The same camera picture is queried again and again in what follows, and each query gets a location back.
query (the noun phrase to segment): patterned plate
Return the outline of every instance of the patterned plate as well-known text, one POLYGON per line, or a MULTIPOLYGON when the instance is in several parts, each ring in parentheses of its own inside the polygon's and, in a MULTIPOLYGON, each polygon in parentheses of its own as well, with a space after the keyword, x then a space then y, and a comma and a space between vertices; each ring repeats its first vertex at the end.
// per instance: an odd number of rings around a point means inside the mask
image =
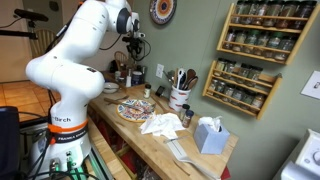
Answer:
POLYGON ((132 109, 127 106, 118 105, 117 113, 120 117, 127 121, 131 122, 144 122, 147 119, 151 119, 154 117, 155 112, 153 113, 144 113, 143 111, 147 110, 147 108, 151 105, 147 101, 138 100, 138 99, 129 99, 124 101, 123 103, 134 105, 136 107, 141 107, 141 111, 137 109, 132 109))
POLYGON ((173 17, 176 7, 177 0, 151 0, 151 18, 157 24, 165 24, 173 17))

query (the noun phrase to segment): blue tissue box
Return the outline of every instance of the blue tissue box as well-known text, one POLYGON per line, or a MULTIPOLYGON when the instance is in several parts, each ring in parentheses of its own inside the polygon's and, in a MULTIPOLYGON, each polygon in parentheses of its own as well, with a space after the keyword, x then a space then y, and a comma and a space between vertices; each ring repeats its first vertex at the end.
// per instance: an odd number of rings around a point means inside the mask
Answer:
POLYGON ((230 133, 221 125, 221 131, 215 132, 208 124, 197 126, 194 140, 202 154, 221 154, 230 133))

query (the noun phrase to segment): butcher block counter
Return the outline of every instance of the butcher block counter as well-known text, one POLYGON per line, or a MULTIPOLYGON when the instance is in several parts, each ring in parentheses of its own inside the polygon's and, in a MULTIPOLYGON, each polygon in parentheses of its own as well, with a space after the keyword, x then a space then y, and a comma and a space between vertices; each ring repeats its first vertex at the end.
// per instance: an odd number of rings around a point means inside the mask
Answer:
MULTIPOLYGON (((152 92, 152 96, 145 99, 143 97, 143 90, 144 86, 134 86, 126 90, 120 89, 113 94, 102 93, 93 99, 89 106, 99 114, 162 179, 208 179, 207 176, 191 164, 178 161, 167 144, 163 143, 163 141, 167 139, 166 137, 153 136, 152 134, 142 135, 139 129, 142 123, 124 120, 116 112, 117 105, 107 105, 107 102, 104 101, 105 97, 117 99, 129 95, 128 99, 140 99, 151 104, 156 103, 155 100, 157 100, 158 103, 161 103, 156 105, 157 114, 167 112, 175 113, 169 109, 166 98, 159 98, 152 92)), ((220 155, 200 154, 193 139, 199 118, 200 116, 195 115, 192 118, 189 128, 176 131, 178 136, 188 136, 178 142, 193 161, 216 175, 221 176, 237 144, 238 137, 230 133, 227 144, 220 155)))

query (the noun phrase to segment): wall outlet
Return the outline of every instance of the wall outlet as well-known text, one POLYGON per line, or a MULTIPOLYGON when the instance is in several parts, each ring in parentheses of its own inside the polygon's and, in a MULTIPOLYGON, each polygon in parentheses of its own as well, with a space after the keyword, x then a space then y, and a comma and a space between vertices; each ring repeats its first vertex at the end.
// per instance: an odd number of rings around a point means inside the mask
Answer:
POLYGON ((156 76, 159 78, 162 78, 164 66, 162 64, 157 65, 157 71, 156 71, 156 76))

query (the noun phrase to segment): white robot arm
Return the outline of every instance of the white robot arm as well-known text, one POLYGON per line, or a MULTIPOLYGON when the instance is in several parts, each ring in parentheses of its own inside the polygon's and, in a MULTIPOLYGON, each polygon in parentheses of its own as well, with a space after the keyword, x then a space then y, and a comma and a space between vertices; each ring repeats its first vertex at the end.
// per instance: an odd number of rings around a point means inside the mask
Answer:
POLYGON ((137 17, 131 17, 131 8, 125 0, 85 1, 59 44, 29 62, 28 78, 61 95, 61 101, 50 111, 48 127, 53 139, 41 137, 33 144, 30 164, 43 152, 45 156, 41 167, 35 166, 31 174, 35 174, 37 168, 39 172, 50 168, 61 171, 77 168, 89 154, 87 105, 102 92, 104 77, 99 71, 79 63, 96 54, 107 30, 125 34, 137 29, 137 17))

